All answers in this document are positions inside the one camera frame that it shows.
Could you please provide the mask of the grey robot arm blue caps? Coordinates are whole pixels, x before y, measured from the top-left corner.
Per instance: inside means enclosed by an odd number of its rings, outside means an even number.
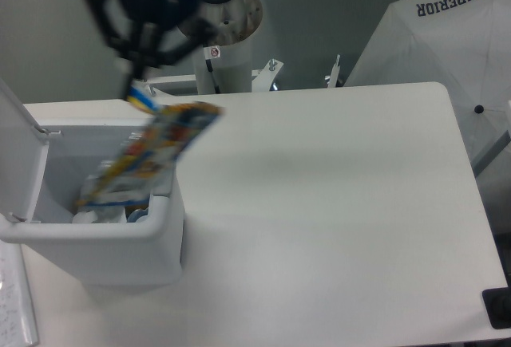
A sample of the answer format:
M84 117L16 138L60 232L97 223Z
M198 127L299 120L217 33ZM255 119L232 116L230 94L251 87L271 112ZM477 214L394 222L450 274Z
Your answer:
M231 0L85 0L106 46L129 63L121 99L148 68L174 66L214 38L218 29L198 17L203 2Z

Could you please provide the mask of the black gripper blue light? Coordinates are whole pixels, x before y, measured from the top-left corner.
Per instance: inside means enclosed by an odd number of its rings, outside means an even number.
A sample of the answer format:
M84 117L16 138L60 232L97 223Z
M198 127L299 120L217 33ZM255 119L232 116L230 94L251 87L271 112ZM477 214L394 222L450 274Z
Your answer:
M107 1L85 0L85 3L106 46L114 49L119 58L130 62L129 72L121 89L123 100L129 99L134 80L146 79L149 68L174 66L218 34L218 29L212 23L197 18L190 22L192 32L189 37L177 46L163 50L160 48L163 31L172 30L194 15L200 0L119 0L129 21L127 36L122 36L112 23L106 9ZM140 52L146 24L157 28L150 37L149 44Z

